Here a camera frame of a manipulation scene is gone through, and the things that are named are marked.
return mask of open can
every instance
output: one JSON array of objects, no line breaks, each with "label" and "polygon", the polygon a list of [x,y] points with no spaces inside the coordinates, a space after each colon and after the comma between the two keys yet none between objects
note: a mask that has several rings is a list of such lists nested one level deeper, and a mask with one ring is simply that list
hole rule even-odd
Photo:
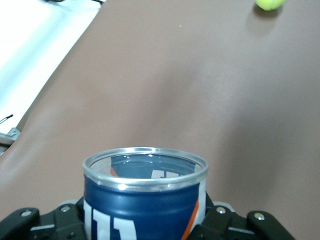
[{"label": "open can", "polygon": [[205,218],[208,163],[189,152],[128,147],[83,162],[88,240],[184,240]]}]

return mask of silver screw head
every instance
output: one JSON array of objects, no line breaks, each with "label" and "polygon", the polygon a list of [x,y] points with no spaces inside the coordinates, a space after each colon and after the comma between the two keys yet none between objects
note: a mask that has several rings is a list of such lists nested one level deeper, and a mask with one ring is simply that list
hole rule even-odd
[{"label": "silver screw head", "polygon": [[70,207],[69,206],[63,206],[60,211],[65,213],[65,212],[68,212],[70,210]]},{"label": "silver screw head", "polygon": [[225,214],[227,211],[226,211],[226,209],[224,208],[224,207],[222,207],[222,206],[218,206],[217,208],[216,208],[216,211],[218,212],[218,213],[220,213],[220,214]]},{"label": "silver screw head", "polygon": [[259,221],[263,221],[263,220],[266,219],[265,216],[264,216],[262,213],[260,213],[260,212],[256,212],[256,213],[254,214],[254,217],[255,217],[256,219],[258,219]]},{"label": "silver screw head", "polygon": [[30,210],[25,210],[23,213],[20,214],[21,217],[27,217],[31,214],[32,212]]}]

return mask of brown surface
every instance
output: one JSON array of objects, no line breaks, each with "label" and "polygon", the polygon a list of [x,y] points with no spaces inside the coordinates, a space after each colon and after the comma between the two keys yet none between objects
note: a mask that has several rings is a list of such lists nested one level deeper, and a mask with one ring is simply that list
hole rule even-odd
[{"label": "brown surface", "polygon": [[83,194],[83,160],[150,146],[210,162],[207,191],[320,235],[320,5],[108,0],[0,157],[0,219]]}]

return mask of can rim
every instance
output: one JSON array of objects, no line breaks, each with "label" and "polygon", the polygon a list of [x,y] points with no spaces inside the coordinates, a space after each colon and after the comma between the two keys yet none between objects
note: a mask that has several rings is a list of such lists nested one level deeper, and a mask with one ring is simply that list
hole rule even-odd
[{"label": "can rim", "polygon": [[[201,167],[201,170],[170,178],[123,178],[97,173],[91,166],[108,157],[116,157],[127,154],[158,154],[169,157],[185,159]],[[176,190],[200,183],[206,178],[209,164],[203,158],[186,151],[159,148],[159,147],[123,147],[101,151],[91,155],[82,164],[84,175],[98,185],[115,188],[118,190],[135,192],[161,192]]]}]

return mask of blue can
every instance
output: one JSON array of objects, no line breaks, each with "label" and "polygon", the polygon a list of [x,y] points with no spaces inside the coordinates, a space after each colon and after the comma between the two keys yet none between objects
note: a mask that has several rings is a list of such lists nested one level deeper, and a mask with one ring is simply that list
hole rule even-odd
[{"label": "blue can", "polygon": [[183,240],[205,218],[208,163],[166,148],[128,147],[83,163],[88,240]]}]

